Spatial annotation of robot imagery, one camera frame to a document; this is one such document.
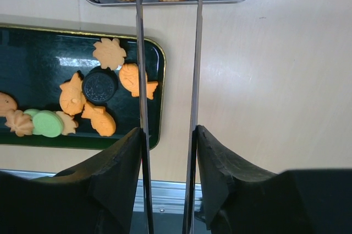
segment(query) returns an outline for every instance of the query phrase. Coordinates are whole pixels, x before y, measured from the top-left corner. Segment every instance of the gold tray rim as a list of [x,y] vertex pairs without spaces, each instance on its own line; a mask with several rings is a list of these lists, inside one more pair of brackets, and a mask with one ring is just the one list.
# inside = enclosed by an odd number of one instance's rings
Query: gold tray rim
[[[127,36],[127,35],[120,35],[120,34],[111,34],[111,33],[102,33],[102,32],[88,32],[88,31],[79,31],[79,30],[63,30],[63,29],[53,29],[53,28],[42,28],[38,26],[22,26],[22,25],[9,25],[0,23],[0,28],[9,28],[9,29],[25,29],[25,30],[35,30],[35,31],[44,31],[44,32],[56,32],[56,33],[65,33],[65,34],[72,34],[72,35],[83,35],[83,36],[99,36],[99,37],[112,37],[112,38],[119,38],[119,39],[129,39],[129,40],[137,40],[137,36]],[[160,107],[160,119],[159,119],[159,136],[155,146],[152,148],[156,148],[156,146],[160,142],[161,137],[161,124],[162,124],[162,116],[163,116],[163,108],[164,108],[164,90],[165,90],[165,73],[166,73],[166,54],[164,49],[154,40],[149,39],[148,37],[144,38],[145,41],[148,41],[154,44],[162,53],[164,59],[164,69],[163,69],[163,84],[161,89],[161,107]],[[13,146],[29,146],[29,145],[20,145],[20,144],[11,144]]]

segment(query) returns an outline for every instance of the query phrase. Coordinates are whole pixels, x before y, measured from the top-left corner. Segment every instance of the dark green tray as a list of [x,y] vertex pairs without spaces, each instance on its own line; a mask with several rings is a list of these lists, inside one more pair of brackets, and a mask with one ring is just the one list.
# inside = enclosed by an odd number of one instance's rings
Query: dark green tray
[[[0,92],[15,98],[21,110],[61,110],[58,103],[60,84],[79,70],[86,75],[99,66],[92,53],[93,44],[102,37],[119,38],[120,45],[127,52],[125,61],[137,63],[135,37],[6,25],[0,25],[0,31]],[[148,39],[145,39],[145,55],[148,81],[159,82],[154,99],[148,100],[150,147],[154,148],[160,138],[166,60],[160,46]],[[139,98],[132,97],[119,82],[118,90],[106,108],[117,123],[112,137],[99,136],[92,129],[90,120],[76,116],[75,120],[79,122],[76,134],[57,138],[40,135],[19,138],[4,125],[6,119],[0,117],[0,144],[105,149],[140,126]]]

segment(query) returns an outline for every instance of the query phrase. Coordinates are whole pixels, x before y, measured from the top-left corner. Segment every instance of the table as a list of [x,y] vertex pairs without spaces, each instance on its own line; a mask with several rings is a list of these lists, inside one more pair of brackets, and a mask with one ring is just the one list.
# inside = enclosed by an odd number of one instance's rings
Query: table
[[[199,123],[273,172],[351,167],[351,17],[351,0],[204,6]],[[167,55],[153,180],[185,181],[195,20],[196,6],[145,8],[145,36]],[[0,22],[136,33],[134,8],[85,0],[1,0]],[[0,168],[57,172],[96,152],[0,145]]]

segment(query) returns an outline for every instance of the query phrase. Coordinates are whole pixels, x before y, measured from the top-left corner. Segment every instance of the green macaron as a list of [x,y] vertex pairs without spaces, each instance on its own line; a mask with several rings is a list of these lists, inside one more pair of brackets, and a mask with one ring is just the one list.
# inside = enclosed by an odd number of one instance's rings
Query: green macaron
[[[23,114],[30,115],[31,116],[31,120],[33,120],[33,117],[36,114],[38,114],[39,112],[40,112],[40,110],[38,110],[38,109],[30,108],[30,109],[27,109],[26,111],[24,111]],[[41,135],[41,133],[39,133],[39,131],[37,131],[36,128],[33,129],[32,134],[33,135]]]
[[33,116],[34,128],[41,135],[48,138],[59,136],[64,129],[64,123],[61,118],[54,112],[42,110]]

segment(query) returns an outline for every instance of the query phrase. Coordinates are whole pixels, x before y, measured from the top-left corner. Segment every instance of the flower-shaped cookie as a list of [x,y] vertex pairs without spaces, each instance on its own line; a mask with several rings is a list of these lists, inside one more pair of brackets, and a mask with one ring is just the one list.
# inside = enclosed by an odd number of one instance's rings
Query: flower-shaped cookie
[[23,114],[23,111],[10,109],[6,112],[5,126],[11,128],[11,132],[15,132],[17,136],[32,135],[34,129],[31,116]]

